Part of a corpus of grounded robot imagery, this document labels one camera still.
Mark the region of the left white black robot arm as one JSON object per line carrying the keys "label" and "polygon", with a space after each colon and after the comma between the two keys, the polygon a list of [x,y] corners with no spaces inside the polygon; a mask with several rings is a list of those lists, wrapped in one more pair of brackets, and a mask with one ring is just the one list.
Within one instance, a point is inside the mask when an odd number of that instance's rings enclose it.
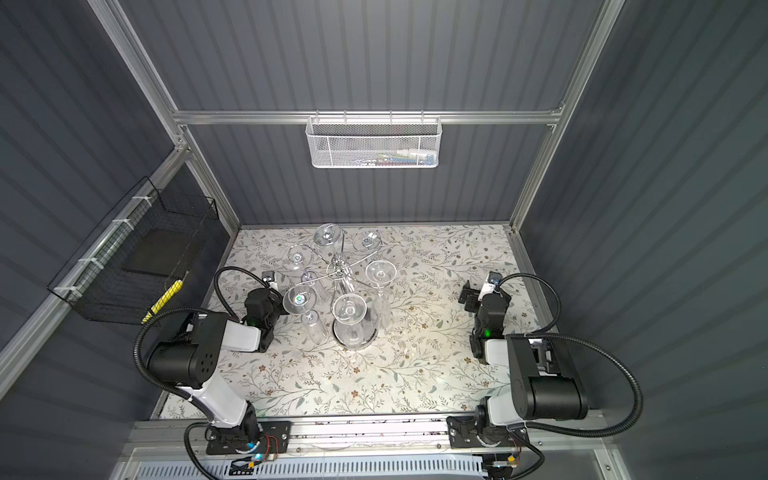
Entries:
{"label": "left white black robot arm", "polygon": [[287,451],[291,424],[261,425],[251,402],[237,393],[218,371],[223,350],[264,353],[274,338],[274,323],[285,310],[282,296],[257,288],[244,302],[244,321],[226,312],[191,312],[172,339],[158,343],[146,370],[202,412],[206,453],[249,456],[256,463]]}

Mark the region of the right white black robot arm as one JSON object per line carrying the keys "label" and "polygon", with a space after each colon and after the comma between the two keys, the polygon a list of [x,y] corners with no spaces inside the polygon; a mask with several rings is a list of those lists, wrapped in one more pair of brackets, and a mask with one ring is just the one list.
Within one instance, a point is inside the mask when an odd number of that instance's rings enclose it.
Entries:
{"label": "right white black robot arm", "polygon": [[498,288],[501,277],[490,274],[479,289],[462,286],[458,302],[474,315],[469,335],[473,357],[503,367],[508,380],[498,393],[480,400],[471,417],[446,418],[453,448],[511,446],[509,427],[524,435],[533,420],[582,420],[589,402],[566,342],[558,339],[517,338],[504,333],[511,296]]}

